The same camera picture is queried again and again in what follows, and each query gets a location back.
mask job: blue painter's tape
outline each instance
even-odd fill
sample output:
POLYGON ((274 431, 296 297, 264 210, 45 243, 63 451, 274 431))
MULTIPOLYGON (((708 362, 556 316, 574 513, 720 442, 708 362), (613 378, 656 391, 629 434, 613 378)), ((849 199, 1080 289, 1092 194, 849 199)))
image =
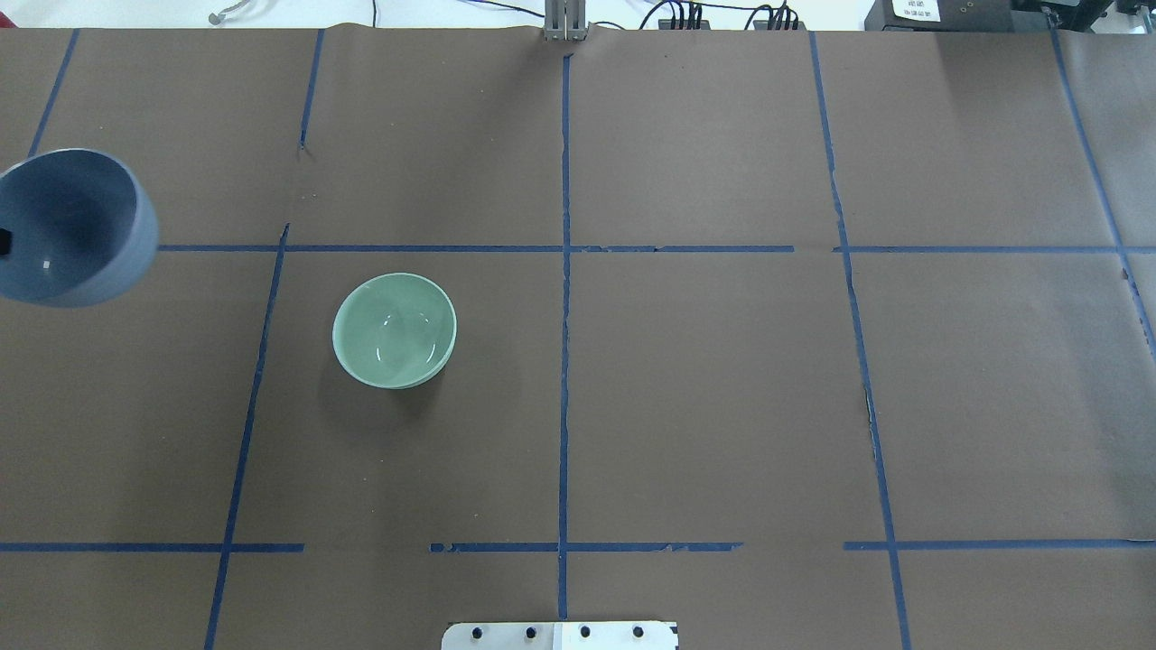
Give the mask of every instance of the blue painter's tape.
POLYGON ((794 246, 575 246, 577 253, 793 253, 794 246))
POLYGON ((275 253, 277 246, 268 244, 161 244, 156 250, 162 253, 275 253))
POLYGON ((430 553, 557 553, 553 541, 494 541, 477 544, 431 544, 430 553))
MULTIPOLYGON (((116 541, 9 541, 0 553, 221 553, 221 544, 116 541)), ((237 544, 232 553, 304 553, 304 544, 237 544)))
POLYGON ((867 399, 867 419, 870 427, 872 450, 875 453, 875 479, 879 485, 879 501, 883 511, 883 530, 887 533, 888 559, 891 564, 891 590, 895 594, 895 610, 899 623, 899 641, 903 650, 911 650, 911 633, 907 626, 907 604, 903 592, 903 576, 899 570, 899 552, 895 546, 895 523, 891 517, 891 497, 887 485, 887 468, 883 464, 883 445, 879 437, 879 419, 875 412, 875 397, 870 383, 870 368, 867 364, 867 347, 864 344, 862 320, 859 317, 859 298, 855 296, 854 272, 851 266, 851 243, 847 239, 847 227, 843 215, 843 200, 835 182, 835 145, 831 140, 831 124, 827 113, 827 94, 823 90, 823 73, 818 62, 818 42, 815 32, 808 32, 810 38, 810 60, 815 72, 815 91, 818 97, 820 121, 823 127, 823 143, 827 149, 827 169, 831 178, 831 199, 835 214, 838 217, 839 245, 843 250, 843 272, 847 285, 847 300, 851 303, 851 322, 855 333, 855 352, 859 355, 859 374, 862 378, 864 392, 867 399))
MULTIPOLYGON (((991 253, 991 254, 1098 254, 1114 253, 1112 246, 851 246, 852 253, 991 253)), ((831 249, 842 253, 843 246, 831 249)))
POLYGON ((325 30, 317 30, 317 43, 313 45, 313 67, 309 73, 309 88, 305 89, 305 110, 301 115, 301 140, 297 146, 305 148, 305 136, 309 134, 309 117, 313 112, 313 91, 317 88, 317 71, 321 67, 321 44, 325 43, 325 30))
POLYGON ((1153 361, 1156 361, 1156 339, 1153 338, 1153 326, 1151 320, 1148 318, 1148 310, 1144 308, 1144 300, 1140 295, 1140 288, 1136 286, 1136 276, 1132 272, 1132 263, 1128 261, 1128 254, 1125 252, 1124 239, 1120 237, 1120 229, 1116 223, 1116 213, 1112 210, 1112 204, 1107 200, 1107 192, 1104 190, 1104 179, 1099 175, 1099 165, 1096 164, 1096 156, 1091 153, 1091 145, 1088 142, 1088 133, 1084 131, 1083 119, 1080 117, 1080 108, 1076 106, 1075 95, 1072 94, 1072 84, 1068 81, 1068 67, 1064 62, 1064 51, 1060 49, 1060 36, 1055 28, 1051 29, 1052 36, 1052 51, 1055 53, 1055 65, 1060 72, 1060 83, 1064 87, 1064 96, 1068 101, 1068 110, 1072 112, 1072 120, 1076 127, 1076 135, 1080 138, 1080 146, 1083 147, 1084 158, 1088 161, 1088 169, 1091 171, 1092 180, 1096 183, 1096 194, 1099 197, 1099 205, 1104 209, 1104 217, 1107 219, 1107 228, 1112 232, 1112 242, 1116 244, 1116 250, 1120 256, 1120 266, 1124 267, 1124 273, 1126 275, 1125 281, 1128 283, 1128 289, 1132 293, 1132 304, 1136 309, 1136 315, 1140 317, 1140 326, 1143 328, 1144 339, 1148 344, 1148 354, 1151 355, 1153 361))
MULTIPOLYGON (((1156 551, 1151 539, 942 539, 897 541, 899 551, 1061 551, 1127 548, 1156 551)), ((844 551, 887 551, 885 541, 847 541, 844 551)))
POLYGON ((0 553, 221 553, 220 544, 5 542, 0 553))
POLYGON ((570 58, 562 58, 562 374, 558 422, 558 620, 568 616, 570 537, 570 58))
MULTIPOLYGON (((741 541, 571 541, 566 553, 729 553, 741 541)), ((553 541, 431 544, 430 553, 556 553, 553 541)))
POLYGON ((741 541, 625 541, 590 542, 572 541, 571 553, 729 553, 742 546, 741 541))
POLYGON ((44 105, 44 113, 40 115, 40 124, 36 126, 36 134, 32 135, 32 146, 28 148, 28 157, 35 156, 40 149, 40 139, 44 138, 44 130, 49 127, 49 117, 52 116, 52 109, 57 105, 60 86, 65 82, 65 73, 68 72, 68 64, 72 62, 77 38, 80 38, 80 29, 74 29, 72 37, 68 38, 68 47, 65 49, 65 58, 60 61, 60 69, 57 71, 57 80, 52 83, 52 91, 49 93, 49 101, 44 105))
MULTIPOLYGON (((564 246, 534 244, 294 244, 291 253, 561 253, 564 246)), ((269 244, 162 244, 161 252, 276 252, 269 244)), ((571 253, 793 253, 794 246, 571 246, 571 253)))
POLYGON ((234 544, 230 553, 304 553, 304 544, 234 544))
POLYGON ((560 253, 562 246, 538 245, 470 245, 470 244, 297 244, 291 253, 560 253))
POLYGON ((217 620, 221 616, 221 601, 224 598, 224 585, 229 575, 229 555, 232 552, 232 537, 237 529, 237 510, 240 508, 240 492, 245 482, 245 466, 249 463, 249 445, 253 437, 253 421, 257 418, 257 397, 261 390, 261 378, 265 375, 265 354, 269 347, 269 325, 273 322, 273 306, 277 302, 277 289, 281 286, 281 267, 286 259, 286 242, 289 238, 289 224, 281 231, 277 244, 277 259, 273 264, 273 281, 269 283, 269 298, 265 303, 265 323, 261 325, 261 342, 257 348, 257 367, 253 370, 253 385, 249 391, 249 411, 245 414, 245 429, 240 436, 240 451, 237 455, 237 473, 232 480, 232 497, 229 501, 229 516, 224 526, 224 541, 221 548, 221 560, 217 563, 217 579, 213 589, 213 605, 209 610, 208 629, 205 633, 205 650, 213 650, 216 643, 217 620))

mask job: green bowl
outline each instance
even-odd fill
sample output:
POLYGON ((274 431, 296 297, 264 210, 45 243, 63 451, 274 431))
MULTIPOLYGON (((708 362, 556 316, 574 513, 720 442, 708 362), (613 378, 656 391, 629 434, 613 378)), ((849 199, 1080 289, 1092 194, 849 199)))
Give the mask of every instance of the green bowl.
POLYGON ((453 352, 458 315, 450 296, 413 273, 357 287, 333 320, 333 352, 346 372, 379 389, 410 389, 437 375, 453 352))

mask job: metal plate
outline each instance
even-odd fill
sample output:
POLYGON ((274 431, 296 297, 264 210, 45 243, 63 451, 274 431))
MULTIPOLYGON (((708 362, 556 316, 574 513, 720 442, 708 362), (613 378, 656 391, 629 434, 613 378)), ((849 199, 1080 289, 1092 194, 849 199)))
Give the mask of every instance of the metal plate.
POLYGON ((457 623, 442 650, 676 650, 679 625, 660 621, 457 623))

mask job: bowl rim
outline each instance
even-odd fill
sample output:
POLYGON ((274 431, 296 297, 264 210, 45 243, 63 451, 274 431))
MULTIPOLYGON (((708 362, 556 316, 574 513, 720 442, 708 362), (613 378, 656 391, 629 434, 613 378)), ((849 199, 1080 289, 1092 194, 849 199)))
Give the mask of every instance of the bowl rim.
POLYGON ((394 273, 385 273, 385 274, 378 275, 376 278, 370 278, 369 280, 365 280, 364 282, 362 282, 361 285, 358 285, 354 290, 349 291, 349 295, 347 295, 344 297, 344 300, 341 301, 341 306, 338 308, 338 312, 333 317, 333 331, 332 331, 331 338, 332 338, 332 344, 333 344, 333 354, 334 354, 334 356, 338 357, 338 363, 340 363, 341 368, 343 368, 344 371, 350 377, 353 377, 354 379, 357 379, 358 382, 361 382, 361 383, 363 383, 363 384, 365 384, 368 386, 373 386, 375 389, 390 389, 390 390, 409 389, 409 387, 413 387, 413 386, 416 386, 418 384, 428 382, 431 377, 433 377, 433 375, 437 375, 442 370, 443 367, 445 367, 446 361, 450 359, 450 354, 453 352, 454 344, 458 342, 458 310, 453 306, 453 301, 450 300, 450 296, 445 293, 445 289, 443 289, 442 287, 439 287, 437 282, 430 280, 429 278, 425 278, 424 275, 418 275, 416 273, 405 272, 405 271, 398 271, 398 272, 394 272, 394 273), (365 289, 368 286, 373 285, 375 282, 379 282, 379 281, 381 281, 381 280, 384 280, 386 278, 415 278, 417 280, 421 280, 421 281, 425 282, 427 285, 429 285, 429 286, 433 287, 435 289, 437 289, 437 293, 445 300, 445 304, 447 304, 450 306, 450 322, 451 322, 451 325, 452 325, 452 328, 450 331, 450 345, 447 345, 445 347, 445 350, 442 353, 442 356, 438 359, 437 363, 435 363, 431 367, 430 370, 428 370, 423 375, 418 376, 413 382, 408 382, 408 383, 405 383, 405 384, 386 384, 386 383, 380 383, 380 382, 373 382, 373 381, 370 381, 370 379, 368 379, 365 377, 362 377, 357 372, 354 372, 353 370, 349 369, 349 365, 346 363, 346 360, 342 357, 341 349, 338 347, 338 326, 341 325, 344 322, 344 319, 342 318, 342 315, 347 315, 347 308, 351 309, 351 306, 349 306, 349 304, 350 304, 350 301, 353 300, 354 295, 356 295, 358 291, 365 289))

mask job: gray-blue bowl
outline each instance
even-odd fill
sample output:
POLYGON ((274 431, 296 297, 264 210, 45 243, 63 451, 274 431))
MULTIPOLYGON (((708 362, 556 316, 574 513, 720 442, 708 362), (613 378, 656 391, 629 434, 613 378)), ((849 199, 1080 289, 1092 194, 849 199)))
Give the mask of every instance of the gray-blue bowl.
POLYGON ((153 264, 160 237, 133 172, 90 149, 50 152, 3 172, 0 229, 0 296, 47 306, 127 291, 153 264))

